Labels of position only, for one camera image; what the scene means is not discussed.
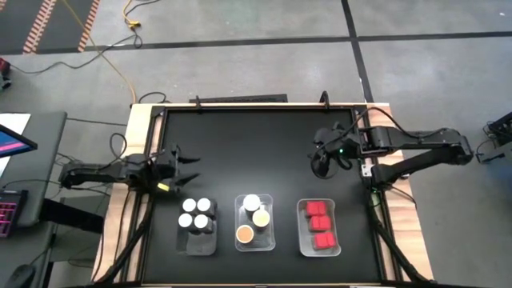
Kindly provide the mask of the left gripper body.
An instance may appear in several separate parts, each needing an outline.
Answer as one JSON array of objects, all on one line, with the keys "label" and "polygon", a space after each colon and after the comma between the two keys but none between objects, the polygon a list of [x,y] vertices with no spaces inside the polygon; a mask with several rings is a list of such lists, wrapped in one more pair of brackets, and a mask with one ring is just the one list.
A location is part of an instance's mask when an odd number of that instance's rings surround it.
[{"label": "left gripper body", "polygon": [[178,145],[172,143],[168,148],[162,148],[155,153],[154,163],[157,165],[158,180],[156,189],[162,193],[179,193],[176,177],[178,175]]}]

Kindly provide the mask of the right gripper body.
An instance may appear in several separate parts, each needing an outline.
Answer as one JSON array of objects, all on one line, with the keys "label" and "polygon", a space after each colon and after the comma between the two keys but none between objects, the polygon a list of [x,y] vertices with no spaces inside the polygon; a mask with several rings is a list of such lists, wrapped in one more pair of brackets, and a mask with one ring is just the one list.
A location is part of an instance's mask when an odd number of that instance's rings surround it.
[{"label": "right gripper body", "polygon": [[336,122],[333,128],[321,128],[314,136],[315,144],[321,157],[343,157],[356,159],[361,156],[361,138],[357,133],[345,130]]}]

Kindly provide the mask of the gold lid nori jar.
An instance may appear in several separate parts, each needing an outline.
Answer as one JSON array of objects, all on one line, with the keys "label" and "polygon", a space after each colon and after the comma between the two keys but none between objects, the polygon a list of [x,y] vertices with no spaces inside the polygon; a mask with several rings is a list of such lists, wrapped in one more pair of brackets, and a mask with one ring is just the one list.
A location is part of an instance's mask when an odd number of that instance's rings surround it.
[{"label": "gold lid nori jar", "polygon": [[259,210],[260,206],[261,199],[256,194],[248,194],[242,201],[242,207],[249,217],[251,217],[255,211]]}]

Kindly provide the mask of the smoky clear plastic bin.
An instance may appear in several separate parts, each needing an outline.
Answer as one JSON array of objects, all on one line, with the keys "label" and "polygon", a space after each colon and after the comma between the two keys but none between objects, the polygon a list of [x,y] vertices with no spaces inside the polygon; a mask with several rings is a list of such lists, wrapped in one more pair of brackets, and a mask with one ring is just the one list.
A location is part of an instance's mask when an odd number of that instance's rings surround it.
[{"label": "smoky clear plastic bin", "polygon": [[211,256],[217,249],[218,232],[218,208],[214,222],[214,232],[212,234],[200,233],[194,231],[177,230],[176,250],[180,254],[187,256]]}]

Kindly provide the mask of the black flat beam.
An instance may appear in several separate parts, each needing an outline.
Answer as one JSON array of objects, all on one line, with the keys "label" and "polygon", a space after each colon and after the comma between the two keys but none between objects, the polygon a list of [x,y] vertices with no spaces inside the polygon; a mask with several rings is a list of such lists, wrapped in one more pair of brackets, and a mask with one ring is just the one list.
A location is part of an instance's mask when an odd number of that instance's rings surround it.
[{"label": "black flat beam", "polygon": [[38,220],[96,234],[102,234],[104,227],[103,217],[47,198],[43,201]]}]

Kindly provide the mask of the white plastic bin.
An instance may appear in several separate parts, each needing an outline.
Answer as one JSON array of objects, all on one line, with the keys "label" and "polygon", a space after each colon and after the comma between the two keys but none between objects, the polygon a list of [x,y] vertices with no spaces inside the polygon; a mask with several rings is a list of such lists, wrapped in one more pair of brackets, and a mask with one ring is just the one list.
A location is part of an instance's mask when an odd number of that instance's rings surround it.
[{"label": "white plastic bin", "polygon": [[[309,231],[309,220],[306,216],[306,202],[307,201],[324,201],[327,205],[326,216],[329,216],[332,221],[331,231],[336,238],[337,245],[335,248],[327,250],[315,250],[313,248],[313,236],[316,233]],[[335,204],[334,201],[328,198],[304,198],[298,201],[297,204],[297,220],[298,220],[298,238],[301,253],[306,257],[336,257],[340,255],[342,249],[338,243],[338,236],[335,225]]]}]

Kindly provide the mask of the grey desk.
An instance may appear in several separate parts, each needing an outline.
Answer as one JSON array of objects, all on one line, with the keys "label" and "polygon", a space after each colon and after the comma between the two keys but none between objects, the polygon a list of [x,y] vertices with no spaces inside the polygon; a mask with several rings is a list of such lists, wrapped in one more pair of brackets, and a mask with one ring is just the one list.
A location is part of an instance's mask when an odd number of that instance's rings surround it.
[{"label": "grey desk", "polygon": [[0,288],[22,265],[32,265],[30,288],[39,288],[45,277],[54,225],[40,219],[54,160],[65,126],[66,113],[32,114],[22,135],[38,148],[10,158],[0,175],[0,188],[26,190],[26,203],[11,236],[0,238]]}]

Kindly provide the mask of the monitor with pink screen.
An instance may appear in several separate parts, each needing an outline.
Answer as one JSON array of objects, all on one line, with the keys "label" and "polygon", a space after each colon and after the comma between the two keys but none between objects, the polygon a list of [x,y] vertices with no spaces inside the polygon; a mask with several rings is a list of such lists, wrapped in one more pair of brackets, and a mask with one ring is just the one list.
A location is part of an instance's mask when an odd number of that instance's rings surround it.
[{"label": "monitor with pink screen", "polygon": [[38,144],[0,124],[0,158],[36,150]]}]

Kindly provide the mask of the white paper sheet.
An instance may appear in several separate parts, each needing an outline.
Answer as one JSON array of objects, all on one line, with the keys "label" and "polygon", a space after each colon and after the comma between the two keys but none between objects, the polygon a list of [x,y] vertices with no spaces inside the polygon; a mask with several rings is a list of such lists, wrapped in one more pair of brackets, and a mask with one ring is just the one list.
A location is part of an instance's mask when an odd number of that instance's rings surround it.
[{"label": "white paper sheet", "polygon": [[[3,113],[0,114],[0,124],[17,134],[22,134],[30,119],[30,114]],[[5,171],[10,157],[0,158],[0,177]]]}]

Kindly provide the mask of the backlit keyboard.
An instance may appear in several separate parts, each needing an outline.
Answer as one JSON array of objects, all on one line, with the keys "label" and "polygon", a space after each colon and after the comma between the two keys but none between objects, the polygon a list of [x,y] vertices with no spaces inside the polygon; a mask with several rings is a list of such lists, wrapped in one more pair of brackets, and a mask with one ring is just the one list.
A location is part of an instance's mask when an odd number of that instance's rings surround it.
[{"label": "backlit keyboard", "polygon": [[16,229],[27,195],[27,190],[0,190],[0,238],[8,238]]}]

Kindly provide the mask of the black mat orange stripes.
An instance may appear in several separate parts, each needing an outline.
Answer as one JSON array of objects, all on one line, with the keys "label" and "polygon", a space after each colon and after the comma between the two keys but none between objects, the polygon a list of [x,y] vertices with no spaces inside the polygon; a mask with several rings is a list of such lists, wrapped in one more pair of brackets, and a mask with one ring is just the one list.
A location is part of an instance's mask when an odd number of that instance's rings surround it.
[{"label": "black mat orange stripes", "polygon": [[0,0],[0,56],[83,52],[101,0]]}]

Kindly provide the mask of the black computer mouse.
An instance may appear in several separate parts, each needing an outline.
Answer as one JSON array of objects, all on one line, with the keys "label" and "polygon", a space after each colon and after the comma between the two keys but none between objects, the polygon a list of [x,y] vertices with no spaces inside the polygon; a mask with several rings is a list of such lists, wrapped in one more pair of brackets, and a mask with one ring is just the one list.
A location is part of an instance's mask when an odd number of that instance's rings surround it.
[{"label": "black computer mouse", "polygon": [[29,264],[18,266],[9,276],[3,288],[30,288],[35,271],[35,267]]}]

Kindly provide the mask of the red black device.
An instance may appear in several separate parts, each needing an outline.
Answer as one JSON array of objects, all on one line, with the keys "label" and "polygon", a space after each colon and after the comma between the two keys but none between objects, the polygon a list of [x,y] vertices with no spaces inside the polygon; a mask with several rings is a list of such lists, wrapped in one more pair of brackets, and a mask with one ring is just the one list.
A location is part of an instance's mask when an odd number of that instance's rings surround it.
[{"label": "red black device", "polygon": [[0,91],[4,91],[11,86],[11,80],[8,78],[10,73],[10,64],[8,61],[0,58]]}]

